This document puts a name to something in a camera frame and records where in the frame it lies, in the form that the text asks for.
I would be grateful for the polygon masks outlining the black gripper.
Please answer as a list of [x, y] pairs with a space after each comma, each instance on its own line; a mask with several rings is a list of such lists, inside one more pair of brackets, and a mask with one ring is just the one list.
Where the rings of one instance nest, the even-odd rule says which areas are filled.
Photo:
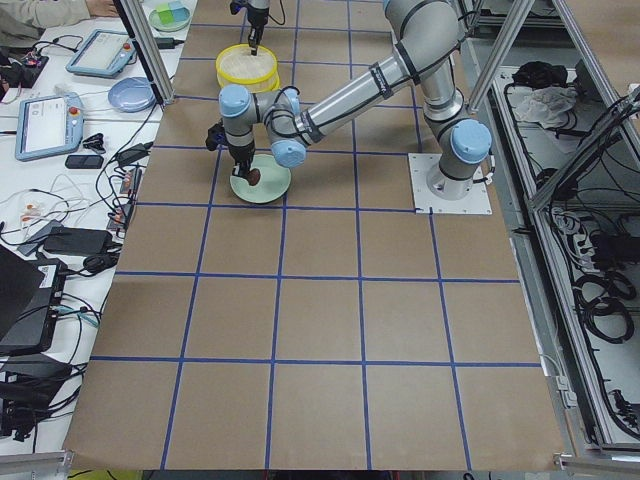
[[235, 161], [232, 177], [251, 184], [251, 163], [255, 154], [253, 133], [249, 131], [240, 136], [233, 135], [226, 132], [222, 122], [218, 122], [207, 131], [206, 148], [209, 151], [214, 151], [221, 146], [225, 146], [229, 150]]
[[263, 27], [268, 23], [270, 0], [231, 0], [230, 12], [236, 15], [242, 8], [247, 10], [248, 21], [251, 25], [248, 35], [250, 53], [256, 55], [262, 40]]

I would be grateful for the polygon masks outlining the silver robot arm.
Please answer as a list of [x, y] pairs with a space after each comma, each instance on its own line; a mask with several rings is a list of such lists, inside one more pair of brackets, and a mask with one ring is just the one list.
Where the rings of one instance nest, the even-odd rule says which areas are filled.
[[441, 197], [465, 195], [492, 137], [466, 113], [454, 82], [450, 56], [462, 43], [457, 14], [446, 1], [386, 1], [383, 10], [396, 39], [388, 58], [306, 109], [292, 87], [252, 93], [227, 85], [219, 94], [221, 119], [209, 128], [206, 147], [225, 146], [235, 162], [234, 175], [256, 184], [255, 125], [264, 125], [276, 162], [294, 168], [304, 162], [309, 146], [414, 84], [423, 92], [424, 119], [442, 150], [430, 187]]
[[250, 25], [248, 45], [252, 56], [258, 55], [265, 26], [270, 17], [269, 0], [232, 0], [229, 10], [232, 15], [237, 15], [242, 9], [246, 10], [246, 17]]

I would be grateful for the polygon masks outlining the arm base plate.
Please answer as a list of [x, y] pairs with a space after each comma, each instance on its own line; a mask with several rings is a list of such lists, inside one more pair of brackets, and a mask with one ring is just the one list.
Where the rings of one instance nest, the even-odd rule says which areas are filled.
[[452, 180], [440, 171], [440, 154], [408, 155], [414, 209], [420, 214], [491, 215], [488, 187], [482, 168], [464, 181]]

